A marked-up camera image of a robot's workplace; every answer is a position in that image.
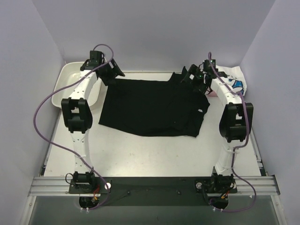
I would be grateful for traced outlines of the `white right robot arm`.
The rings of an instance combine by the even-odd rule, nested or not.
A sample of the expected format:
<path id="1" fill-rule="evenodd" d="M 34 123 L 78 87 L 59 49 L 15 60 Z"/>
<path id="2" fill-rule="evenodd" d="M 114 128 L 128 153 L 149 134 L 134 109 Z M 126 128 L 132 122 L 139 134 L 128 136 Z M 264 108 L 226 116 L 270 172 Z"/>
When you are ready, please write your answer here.
<path id="1" fill-rule="evenodd" d="M 245 80 L 234 72 L 231 68 L 218 68 L 213 59 L 182 70 L 184 83 L 202 94 L 215 93 L 224 107 L 219 123 L 219 132 L 224 140 L 219 158 L 212 176 L 196 184 L 197 188 L 210 194 L 236 191 L 236 175 L 233 172 L 236 155 L 239 149 L 247 146 L 251 132 L 254 106 L 245 102 Z"/>

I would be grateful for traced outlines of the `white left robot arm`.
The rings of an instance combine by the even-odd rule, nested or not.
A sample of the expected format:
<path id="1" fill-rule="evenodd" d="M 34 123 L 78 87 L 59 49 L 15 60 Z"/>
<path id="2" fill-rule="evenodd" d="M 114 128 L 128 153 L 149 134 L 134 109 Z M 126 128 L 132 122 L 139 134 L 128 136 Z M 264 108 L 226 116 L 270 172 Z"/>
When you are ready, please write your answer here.
<path id="1" fill-rule="evenodd" d="M 125 74 L 115 60 L 111 59 L 110 62 L 106 62 L 104 53 L 93 49 L 90 51 L 90 58 L 80 67 L 80 78 L 83 80 L 75 86 L 69 97 L 61 101 L 64 124 L 71 134 L 75 152 L 75 172 L 70 186 L 86 193 L 96 190 L 100 185 L 92 171 L 90 159 L 88 139 L 93 116 L 88 98 L 98 79 L 108 86 L 115 84 L 118 76 L 124 77 Z"/>

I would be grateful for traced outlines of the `black t shirt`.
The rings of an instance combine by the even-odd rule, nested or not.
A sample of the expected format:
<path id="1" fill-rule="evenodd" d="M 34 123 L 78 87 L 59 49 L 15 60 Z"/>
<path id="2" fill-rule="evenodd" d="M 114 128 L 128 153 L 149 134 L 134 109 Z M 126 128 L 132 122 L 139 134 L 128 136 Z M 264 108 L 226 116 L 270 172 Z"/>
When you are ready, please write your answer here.
<path id="1" fill-rule="evenodd" d="M 167 81 L 118 79 L 108 86 L 99 124 L 139 136 L 197 137 L 210 106 L 182 82 L 187 69 Z"/>

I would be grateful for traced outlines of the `white plastic bin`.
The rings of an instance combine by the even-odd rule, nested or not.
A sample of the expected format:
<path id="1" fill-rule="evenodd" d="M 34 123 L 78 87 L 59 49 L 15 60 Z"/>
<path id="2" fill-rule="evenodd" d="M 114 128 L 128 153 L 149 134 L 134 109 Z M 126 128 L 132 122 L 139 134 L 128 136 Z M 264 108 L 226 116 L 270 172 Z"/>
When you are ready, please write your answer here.
<path id="1" fill-rule="evenodd" d="M 71 85 L 78 81 L 80 79 L 80 67 L 82 66 L 83 61 L 80 62 L 71 62 L 66 64 L 58 77 L 58 80 L 55 84 L 54 91 Z M 88 104 L 91 110 L 94 110 L 96 108 L 96 102 L 98 100 L 100 88 L 101 88 L 102 80 L 98 79 L 97 82 L 93 85 L 89 98 L 88 98 Z M 52 104 L 57 107 L 61 108 L 61 100 L 63 98 L 68 98 L 71 93 L 74 91 L 75 86 L 70 87 L 68 89 L 64 89 L 52 96 L 51 102 Z"/>

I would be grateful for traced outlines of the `white daisy print t shirt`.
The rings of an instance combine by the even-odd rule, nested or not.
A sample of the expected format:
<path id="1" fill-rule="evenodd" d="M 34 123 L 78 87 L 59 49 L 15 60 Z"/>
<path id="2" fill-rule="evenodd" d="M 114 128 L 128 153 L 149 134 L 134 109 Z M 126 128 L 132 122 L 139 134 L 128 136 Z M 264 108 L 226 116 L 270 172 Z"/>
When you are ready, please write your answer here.
<path id="1" fill-rule="evenodd" d="M 217 66 L 219 76 L 226 82 L 235 92 L 241 92 L 243 96 L 247 91 L 247 83 L 240 66 L 222 67 Z"/>

